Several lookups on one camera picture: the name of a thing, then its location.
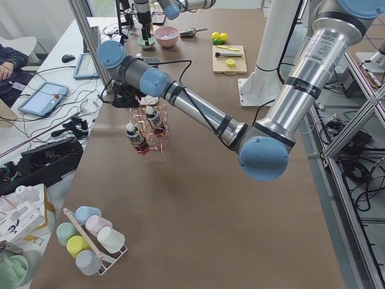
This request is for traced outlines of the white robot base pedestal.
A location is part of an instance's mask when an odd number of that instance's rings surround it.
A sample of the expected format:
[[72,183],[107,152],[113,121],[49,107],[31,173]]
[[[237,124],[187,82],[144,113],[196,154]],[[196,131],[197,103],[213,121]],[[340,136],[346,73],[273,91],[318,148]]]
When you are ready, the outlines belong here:
[[302,5],[300,0],[271,2],[255,70],[248,78],[238,80],[241,106],[258,107],[278,96],[280,60]]

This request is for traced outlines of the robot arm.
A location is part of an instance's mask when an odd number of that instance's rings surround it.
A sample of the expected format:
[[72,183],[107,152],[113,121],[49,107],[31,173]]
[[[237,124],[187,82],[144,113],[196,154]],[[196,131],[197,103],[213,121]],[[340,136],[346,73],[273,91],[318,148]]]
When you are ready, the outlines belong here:
[[295,131],[347,48],[359,43],[374,19],[384,13],[383,1],[313,1],[307,45],[287,79],[281,82],[276,73],[301,5],[301,1],[272,2],[256,68],[239,81],[243,106],[272,102],[267,115],[252,125],[237,122],[166,73],[127,54],[118,42],[103,42],[97,57],[113,80],[145,95],[165,99],[235,151],[248,176],[271,181],[287,168]]
[[[160,0],[158,1],[158,3],[163,9],[166,17],[169,20],[173,20],[177,18],[181,13],[186,11],[209,9],[215,5],[216,0]],[[138,21],[140,24],[142,24],[142,38],[144,40],[144,43],[148,45],[150,39],[150,23],[152,22],[150,12],[150,1],[134,0],[134,6],[137,11]]]

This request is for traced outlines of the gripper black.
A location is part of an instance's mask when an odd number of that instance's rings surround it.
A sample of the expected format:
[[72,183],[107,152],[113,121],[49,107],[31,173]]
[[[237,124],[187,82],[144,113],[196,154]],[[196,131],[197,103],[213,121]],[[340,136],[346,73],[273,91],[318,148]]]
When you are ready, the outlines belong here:
[[142,38],[147,40],[149,37],[151,37],[150,24],[147,22],[140,22],[140,24],[142,25],[142,28],[141,28]]
[[114,100],[103,102],[116,108],[138,108],[140,106],[141,91],[131,85],[113,83]]

